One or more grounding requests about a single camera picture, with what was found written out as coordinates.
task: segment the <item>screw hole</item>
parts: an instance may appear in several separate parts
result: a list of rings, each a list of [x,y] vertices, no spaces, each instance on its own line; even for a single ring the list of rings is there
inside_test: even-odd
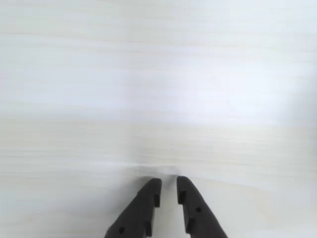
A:
[[[123,234],[124,231],[125,231],[125,228],[124,228],[124,227],[120,227],[120,228],[119,228],[119,233],[120,233],[120,234]]]

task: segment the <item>light wood tabletop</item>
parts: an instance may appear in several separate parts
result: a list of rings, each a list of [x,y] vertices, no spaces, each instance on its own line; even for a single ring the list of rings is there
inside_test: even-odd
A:
[[[317,237],[317,2],[0,0],[0,237],[103,238],[176,176],[229,238]]]

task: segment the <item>white wooden surface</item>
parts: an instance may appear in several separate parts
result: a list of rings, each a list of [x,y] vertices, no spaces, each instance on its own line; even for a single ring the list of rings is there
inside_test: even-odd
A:
[[[317,2],[0,0],[0,237],[102,238],[176,175],[230,238],[317,237]]]

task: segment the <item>wood grain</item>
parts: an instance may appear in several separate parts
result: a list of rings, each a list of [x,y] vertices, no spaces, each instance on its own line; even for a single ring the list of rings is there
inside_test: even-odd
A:
[[[0,0],[0,236],[102,238],[176,175],[230,238],[317,237],[317,3]]]

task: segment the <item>wooden table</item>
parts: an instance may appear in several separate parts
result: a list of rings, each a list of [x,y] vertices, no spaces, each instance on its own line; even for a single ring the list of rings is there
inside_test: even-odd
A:
[[[317,3],[0,1],[0,237],[102,238],[177,175],[229,238],[317,237]]]

